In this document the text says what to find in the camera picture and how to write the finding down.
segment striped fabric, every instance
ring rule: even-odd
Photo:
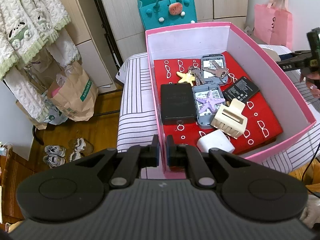
[[[317,123],[294,146],[261,163],[284,173],[308,163],[320,140],[320,101],[313,98],[305,82],[299,82],[299,71],[287,74],[307,102]],[[153,135],[158,133],[147,53],[128,58],[117,79],[124,83],[117,142],[117,148],[122,152],[136,144],[150,144]]]

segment human hand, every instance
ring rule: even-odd
[[[313,72],[309,75],[307,75],[307,78],[313,79],[313,80],[320,80],[320,74],[318,72]],[[302,82],[304,79],[304,76],[301,74],[300,76],[300,82]],[[315,84],[312,84],[309,81],[306,81],[306,85],[310,92],[312,93],[314,98],[320,98],[320,90]]]

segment mobile phone without back cover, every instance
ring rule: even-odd
[[[210,54],[210,55],[204,55],[201,58],[201,74],[206,83],[215,83],[220,86],[223,86],[228,83],[228,76],[224,77],[222,80],[220,78],[216,77],[214,74],[207,72],[204,70],[204,68],[211,68],[216,69],[216,67],[212,64],[211,61],[215,61],[220,67],[227,68],[226,67],[226,60],[224,55],[222,54]]]
[[[207,98],[209,96],[209,93],[212,93],[213,98],[221,98],[223,99],[223,94],[221,91],[221,88],[218,84],[210,83],[210,84],[205,84],[205,85],[200,85],[200,86],[195,86],[192,88],[193,92],[193,98],[195,100],[196,104],[196,111],[197,111],[197,122],[198,126],[201,129],[212,129],[213,126],[211,126],[211,122],[215,117],[216,113],[212,113],[210,109],[206,109],[204,112],[201,114],[199,113],[199,110],[202,107],[202,103],[198,102],[196,98]],[[216,104],[215,109],[216,112],[219,110],[221,105],[226,105],[225,102]]]

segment green logo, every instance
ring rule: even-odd
[[[84,90],[83,90],[82,96],[80,97],[82,102],[87,98],[87,95],[90,91],[91,85],[92,85],[92,81],[89,79]]]

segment gray ribbed surface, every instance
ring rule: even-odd
[[[10,236],[14,240],[308,240],[315,235],[298,220],[259,224],[239,218],[214,192],[197,190],[188,180],[137,179],[128,189],[112,191],[98,210],[84,218],[60,225],[27,220]]]

